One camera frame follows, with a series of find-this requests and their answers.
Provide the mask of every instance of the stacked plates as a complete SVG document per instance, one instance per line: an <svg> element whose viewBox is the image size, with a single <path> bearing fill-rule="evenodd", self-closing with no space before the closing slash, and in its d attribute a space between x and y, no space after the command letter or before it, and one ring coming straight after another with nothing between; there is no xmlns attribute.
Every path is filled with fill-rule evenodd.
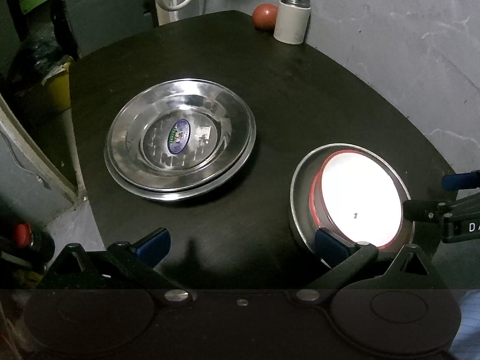
<svg viewBox="0 0 480 360"><path fill-rule="evenodd" d="M119 112L106 138L115 181L151 200L183 200L231 178L254 147L248 105L229 89L200 79L153 86Z"/></svg>

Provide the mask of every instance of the gray wall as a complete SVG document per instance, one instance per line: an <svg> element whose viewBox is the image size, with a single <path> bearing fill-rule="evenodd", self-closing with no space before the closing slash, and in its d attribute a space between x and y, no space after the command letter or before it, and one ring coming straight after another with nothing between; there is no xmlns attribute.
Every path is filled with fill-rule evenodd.
<svg viewBox="0 0 480 360"><path fill-rule="evenodd" d="M35 172L16 146L13 149L21 164ZM20 169L0 136L0 220L13 217L43 226L71 206L59 192L45 187L34 175Z"/></svg>
<svg viewBox="0 0 480 360"><path fill-rule="evenodd" d="M205 13L278 4L201 1ZM480 168L480 0L311 3L308 44L392 103L455 171Z"/></svg>

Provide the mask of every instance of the oval blue label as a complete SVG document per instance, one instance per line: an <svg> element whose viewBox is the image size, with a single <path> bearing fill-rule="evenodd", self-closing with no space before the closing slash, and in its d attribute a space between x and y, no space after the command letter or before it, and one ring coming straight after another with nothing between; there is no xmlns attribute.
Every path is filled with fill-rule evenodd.
<svg viewBox="0 0 480 360"><path fill-rule="evenodd" d="M167 146L172 154L180 153L190 138L190 123L188 120L180 119L172 127L169 133Z"/></svg>

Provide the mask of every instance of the metal screw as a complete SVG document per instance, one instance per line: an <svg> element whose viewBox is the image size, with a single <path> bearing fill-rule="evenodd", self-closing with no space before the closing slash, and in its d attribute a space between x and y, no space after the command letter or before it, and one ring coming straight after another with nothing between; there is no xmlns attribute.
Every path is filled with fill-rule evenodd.
<svg viewBox="0 0 480 360"><path fill-rule="evenodd" d="M188 298L188 292L183 289L171 289L164 296L170 302L183 302L183 300Z"/></svg>
<svg viewBox="0 0 480 360"><path fill-rule="evenodd" d="M246 299L237 299L237 304L239 306L248 306L248 300Z"/></svg>
<svg viewBox="0 0 480 360"><path fill-rule="evenodd" d="M297 292L297 298L304 302L314 302L320 297L320 293L315 289L301 289Z"/></svg>

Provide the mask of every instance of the red tomato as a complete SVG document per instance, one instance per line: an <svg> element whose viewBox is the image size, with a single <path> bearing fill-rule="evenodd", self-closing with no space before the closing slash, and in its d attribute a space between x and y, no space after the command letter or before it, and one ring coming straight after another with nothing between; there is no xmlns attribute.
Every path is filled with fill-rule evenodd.
<svg viewBox="0 0 480 360"><path fill-rule="evenodd" d="M272 4L260 4L255 8L251 18L253 25L258 30L273 31L277 21L278 8Z"/></svg>

